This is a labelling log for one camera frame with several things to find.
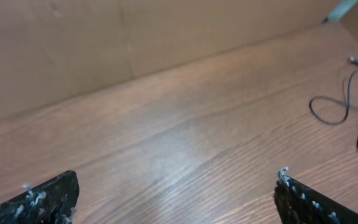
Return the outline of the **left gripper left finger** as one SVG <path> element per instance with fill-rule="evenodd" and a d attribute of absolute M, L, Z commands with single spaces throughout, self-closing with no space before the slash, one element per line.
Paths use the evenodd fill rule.
<path fill-rule="evenodd" d="M 75 171 L 65 171 L 36 187 L 22 187 L 24 193 L 0 203 L 0 224 L 73 223 L 80 194 Z"/>

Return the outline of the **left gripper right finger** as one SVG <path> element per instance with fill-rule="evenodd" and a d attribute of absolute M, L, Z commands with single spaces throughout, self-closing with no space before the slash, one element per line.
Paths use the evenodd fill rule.
<path fill-rule="evenodd" d="M 274 189 L 274 202 L 282 223 L 353 224 L 358 213 L 286 175 L 280 169 Z"/>

